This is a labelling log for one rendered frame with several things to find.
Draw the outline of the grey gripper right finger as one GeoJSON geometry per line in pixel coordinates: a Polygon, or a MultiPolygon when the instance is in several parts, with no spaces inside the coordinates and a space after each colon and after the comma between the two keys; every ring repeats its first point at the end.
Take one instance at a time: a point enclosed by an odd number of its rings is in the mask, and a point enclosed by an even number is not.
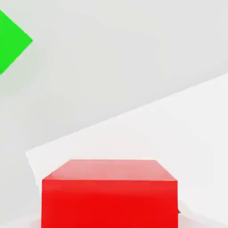
{"type": "Polygon", "coordinates": [[[202,228],[198,216],[183,201],[178,201],[178,209],[178,228],[202,228]]]}

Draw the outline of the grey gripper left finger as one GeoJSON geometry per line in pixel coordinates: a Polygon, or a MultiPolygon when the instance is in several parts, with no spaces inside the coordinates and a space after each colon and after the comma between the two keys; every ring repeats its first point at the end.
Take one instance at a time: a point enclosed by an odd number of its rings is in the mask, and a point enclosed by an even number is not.
{"type": "Polygon", "coordinates": [[[26,224],[26,228],[41,228],[41,218],[34,219],[26,224]]]}

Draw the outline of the small red cube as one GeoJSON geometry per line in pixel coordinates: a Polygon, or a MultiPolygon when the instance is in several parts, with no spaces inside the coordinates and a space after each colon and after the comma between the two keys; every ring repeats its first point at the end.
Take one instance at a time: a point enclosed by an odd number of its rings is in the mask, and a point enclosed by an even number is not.
{"type": "Polygon", "coordinates": [[[178,228],[178,182],[156,160],[72,159],[41,196],[41,228],[178,228]]]}

